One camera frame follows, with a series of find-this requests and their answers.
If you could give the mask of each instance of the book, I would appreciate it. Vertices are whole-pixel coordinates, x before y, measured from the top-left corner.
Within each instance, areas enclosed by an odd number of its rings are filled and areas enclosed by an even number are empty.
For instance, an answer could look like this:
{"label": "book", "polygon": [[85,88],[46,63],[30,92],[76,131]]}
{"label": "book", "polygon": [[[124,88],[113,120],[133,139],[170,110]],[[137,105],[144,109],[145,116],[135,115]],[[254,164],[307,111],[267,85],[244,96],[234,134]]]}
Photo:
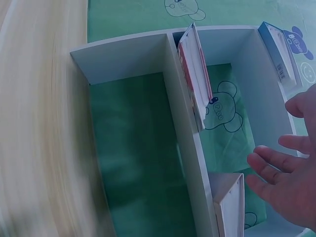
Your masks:
{"label": "book", "polygon": [[242,173],[208,174],[220,237],[244,235],[244,177]]}
{"label": "book", "polygon": [[205,129],[206,107],[212,99],[212,90],[198,31],[194,23],[184,32],[178,45],[178,54],[187,82],[197,129]]}
{"label": "book", "polygon": [[271,56],[284,90],[291,92],[300,89],[303,86],[302,80],[284,31],[267,22],[263,22],[258,31]]}

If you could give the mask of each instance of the wooden surface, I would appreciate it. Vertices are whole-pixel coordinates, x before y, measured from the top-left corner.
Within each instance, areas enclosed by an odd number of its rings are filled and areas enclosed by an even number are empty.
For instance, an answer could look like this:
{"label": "wooden surface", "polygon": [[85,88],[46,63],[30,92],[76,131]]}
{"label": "wooden surface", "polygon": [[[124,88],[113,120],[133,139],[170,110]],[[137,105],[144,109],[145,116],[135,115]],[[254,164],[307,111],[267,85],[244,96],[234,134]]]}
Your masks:
{"label": "wooden surface", "polygon": [[115,236],[88,87],[86,0],[0,1],[0,236]]}

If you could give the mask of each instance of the blue box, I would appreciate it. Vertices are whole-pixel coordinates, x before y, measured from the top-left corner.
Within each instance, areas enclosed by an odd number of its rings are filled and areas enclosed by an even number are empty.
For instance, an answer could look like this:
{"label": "blue box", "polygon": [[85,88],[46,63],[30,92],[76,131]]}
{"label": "blue box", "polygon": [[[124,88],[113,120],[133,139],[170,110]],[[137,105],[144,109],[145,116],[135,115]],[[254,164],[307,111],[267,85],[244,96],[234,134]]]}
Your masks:
{"label": "blue box", "polygon": [[271,56],[284,90],[291,92],[300,89],[303,86],[301,76],[284,31],[267,22],[263,22],[258,31]]}

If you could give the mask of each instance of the hand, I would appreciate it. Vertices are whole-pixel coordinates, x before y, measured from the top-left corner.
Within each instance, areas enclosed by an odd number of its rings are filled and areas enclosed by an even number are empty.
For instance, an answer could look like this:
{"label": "hand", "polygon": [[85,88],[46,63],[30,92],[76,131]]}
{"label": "hand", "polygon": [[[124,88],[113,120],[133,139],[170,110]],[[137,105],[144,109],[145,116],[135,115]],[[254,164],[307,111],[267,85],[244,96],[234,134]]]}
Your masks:
{"label": "hand", "polygon": [[316,231],[316,85],[290,99],[285,107],[293,116],[304,118],[308,136],[284,135],[278,142],[309,157],[259,146],[247,161],[267,182],[256,175],[248,175],[246,182],[286,220]]}

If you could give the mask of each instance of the bear illustration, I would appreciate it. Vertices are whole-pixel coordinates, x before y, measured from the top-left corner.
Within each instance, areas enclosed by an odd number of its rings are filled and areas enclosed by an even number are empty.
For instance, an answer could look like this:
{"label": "bear illustration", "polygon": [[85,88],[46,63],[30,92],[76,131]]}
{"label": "bear illustration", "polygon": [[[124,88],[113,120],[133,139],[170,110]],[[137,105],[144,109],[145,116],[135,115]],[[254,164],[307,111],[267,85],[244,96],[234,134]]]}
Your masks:
{"label": "bear illustration", "polygon": [[213,93],[213,99],[206,107],[206,130],[213,130],[224,126],[228,132],[238,131],[242,124],[242,116],[236,112],[234,97],[237,94],[236,86],[229,81],[222,81],[217,92]]}
{"label": "bear illustration", "polygon": [[205,12],[198,8],[196,0],[165,0],[164,7],[173,17],[188,15],[195,21],[205,18]]}
{"label": "bear illustration", "polygon": [[292,32],[284,30],[285,38],[293,53],[303,53],[306,58],[313,60],[313,54],[307,49],[307,46],[303,40],[303,33],[296,26],[292,27]]}

